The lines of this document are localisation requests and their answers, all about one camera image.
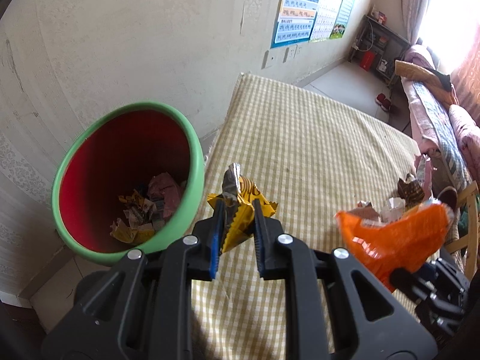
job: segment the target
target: brown snack wrapper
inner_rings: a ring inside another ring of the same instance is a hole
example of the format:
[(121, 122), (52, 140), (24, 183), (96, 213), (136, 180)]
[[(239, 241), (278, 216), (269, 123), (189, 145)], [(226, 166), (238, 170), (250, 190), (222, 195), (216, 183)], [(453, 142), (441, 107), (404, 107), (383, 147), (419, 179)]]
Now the brown snack wrapper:
[(425, 192), (423, 191), (422, 186), (417, 178), (411, 173), (406, 175), (405, 181), (401, 178), (398, 179), (397, 191), (398, 195), (402, 199), (405, 199), (407, 209), (420, 204), (425, 197)]
[(207, 196), (207, 202), (212, 208), (218, 199), (225, 201), (225, 228), (221, 240), (221, 251), (225, 253), (242, 242), (248, 240), (252, 234), (248, 233), (248, 227), (254, 220), (255, 199), (260, 200), (262, 213), (271, 217), (277, 211), (278, 204), (270, 202), (258, 190), (253, 181), (240, 175), (240, 165), (233, 163), (225, 172), (222, 193), (211, 193)]

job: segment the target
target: pink pillow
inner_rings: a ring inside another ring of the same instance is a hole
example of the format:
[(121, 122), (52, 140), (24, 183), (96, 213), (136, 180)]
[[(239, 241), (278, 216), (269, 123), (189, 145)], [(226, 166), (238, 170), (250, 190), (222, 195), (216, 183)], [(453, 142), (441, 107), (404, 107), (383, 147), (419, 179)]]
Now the pink pillow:
[(466, 109), (459, 105), (451, 105), (448, 110), (457, 144), (465, 158), (470, 174), (480, 182), (480, 128), (472, 119)]
[(421, 66), (422, 68), (435, 69), (434, 60), (431, 58), (430, 53), (425, 46), (421, 44), (414, 44), (410, 49), (405, 52), (403, 57), (405, 62), (411, 62)]

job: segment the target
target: green rim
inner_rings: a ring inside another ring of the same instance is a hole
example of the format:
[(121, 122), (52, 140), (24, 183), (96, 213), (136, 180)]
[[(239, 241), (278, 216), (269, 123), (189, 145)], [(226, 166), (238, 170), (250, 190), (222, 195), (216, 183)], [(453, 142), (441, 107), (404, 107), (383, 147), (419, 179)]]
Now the green rim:
[(179, 239), (192, 223), (198, 210), (200, 200), (202, 199), (204, 182), (202, 148), (200, 146), (200, 141), (198, 140), (197, 134), (195, 133), (193, 126), (180, 111), (166, 104), (153, 101), (142, 101), (116, 109), (97, 120), (75, 141), (75, 143), (70, 148), (70, 150), (68, 150), (65, 158), (61, 162), (60, 167), (58, 168), (52, 187), (52, 211), (55, 218), (55, 223), (57, 224), (57, 231), (63, 241), (67, 244), (67, 246), (72, 249), (76, 254), (79, 254), (87, 260), (90, 260), (97, 264), (101, 264), (103, 266), (113, 265), (119, 259), (121, 259), (125, 255), (125, 253), (128, 252), (128, 250), (119, 251), (116, 253), (101, 253), (89, 250), (86, 247), (80, 245), (77, 241), (75, 241), (75, 239), (70, 235), (67, 228), (65, 227), (62, 216), (60, 215), (60, 186), (62, 185), (63, 176), (65, 175), (65, 171), (67, 170), (71, 159), (75, 155), (76, 151), (80, 148), (82, 143), (88, 137), (90, 137), (105, 123), (109, 122), (110, 120), (121, 114), (145, 109), (153, 109), (162, 112), (165, 115), (168, 115), (174, 121), (176, 121), (178, 125), (182, 128), (182, 130), (185, 132), (190, 146), (190, 173), (187, 181), (187, 186), (185, 188), (185, 193), (183, 194), (182, 201), (178, 206), (177, 212), (174, 214), (174, 216), (162, 229), (161, 232), (156, 234), (152, 239), (145, 242), (144, 244), (136, 246), (135, 249), (140, 249), (148, 254), (155, 251), (163, 250), (173, 241)]

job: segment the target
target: floor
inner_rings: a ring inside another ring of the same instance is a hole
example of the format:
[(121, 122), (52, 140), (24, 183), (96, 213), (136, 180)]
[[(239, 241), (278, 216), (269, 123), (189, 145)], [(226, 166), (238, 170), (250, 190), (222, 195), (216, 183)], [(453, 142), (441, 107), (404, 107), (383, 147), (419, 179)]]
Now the floor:
[[(379, 93), (388, 95), (387, 86), (357, 64), (345, 62), (304, 87), (365, 112), (398, 130), (404, 130), (409, 121), (407, 99), (401, 94), (392, 98), (392, 112), (384, 112), (376, 103)], [(208, 151), (215, 132), (202, 140), (204, 153)], [(43, 327), (49, 332), (73, 305), (77, 283), (84, 276), (108, 268), (75, 256), (61, 268), (30, 299)]]
[(405, 129), (410, 120), (407, 98), (394, 92), (392, 110), (383, 111), (375, 98), (380, 93), (388, 97), (390, 90), (382, 80), (356, 63), (344, 62), (304, 86), (304, 89), (330, 97), (388, 123), (397, 130), (409, 133), (408, 128)]
[(78, 282), (92, 272), (107, 269), (75, 256), (30, 298), (30, 303), (47, 333), (72, 308)]

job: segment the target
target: trash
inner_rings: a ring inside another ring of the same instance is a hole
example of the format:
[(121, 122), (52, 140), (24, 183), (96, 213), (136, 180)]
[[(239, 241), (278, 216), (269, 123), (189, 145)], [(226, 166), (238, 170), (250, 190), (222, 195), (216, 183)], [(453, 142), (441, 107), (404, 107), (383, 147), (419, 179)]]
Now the trash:
[(385, 202), (380, 217), (383, 223), (398, 221), (405, 213), (405, 200), (402, 198), (390, 198)]
[(210, 193), (207, 202), (212, 208), (218, 199), (225, 201), (225, 228), (221, 240), (221, 251), (225, 253), (242, 242), (248, 240), (252, 234), (247, 229), (254, 220), (255, 199), (260, 200), (262, 213), (268, 218), (277, 211), (278, 204), (268, 201), (258, 190), (253, 181), (240, 174), (240, 164), (233, 163), (223, 176), (222, 193)]
[(160, 173), (153, 177), (148, 183), (148, 197), (153, 202), (156, 199), (163, 198), (163, 218), (170, 218), (182, 199), (182, 190), (168, 173)]
[(153, 177), (149, 187), (140, 185), (138, 188), (148, 193), (149, 199), (137, 189), (131, 196), (120, 195), (118, 200), (126, 206), (123, 213), (128, 226), (118, 218), (112, 224), (110, 233), (115, 239), (133, 245), (147, 242), (160, 231), (175, 213), (182, 198), (181, 188), (168, 173)]
[(422, 186), (417, 178), (411, 173), (406, 175), (405, 181), (401, 178), (398, 179), (397, 190), (398, 195), (402, 199), (405, 199), (405, 206), (407, 209), (421, 203), (425, 197)]
[(337, 225), (349, 251), (387, 288), (395, 268), (416, 272), (443, 245), (453, 221), (450, 207), (431, 199), (391, 223), (375, 223), (349, 212), (337, 213)]
[(145, 223), (144, 225), (138, 226), (138, 232), (133, 240), (134, 245), (140, 245), (144, 242), (147, 242), (150, 238), (155, 235), (155, 230), (151, 223)]
[(350, 214), (374, 222), (380, 222), (380, 214), (376, 212), (371, 202), (358, 202), (357, 207), (349, 211)]
[(434, 168), (431, 165), (430, 157), (427, 154), (419, 155), (415, 159), (415, 166), (417, 167), (417, 180), (423, 189), (425, 197), (423, 201), (433, 197), (431, 192), (431, 173)]
[(117, 223), (113, 222), (110, 227), (112, 229), (110, 235), (126, 244), (132, 243), (138, 233), (137, 230), (128, 227), (120, 218), (117, 218)]

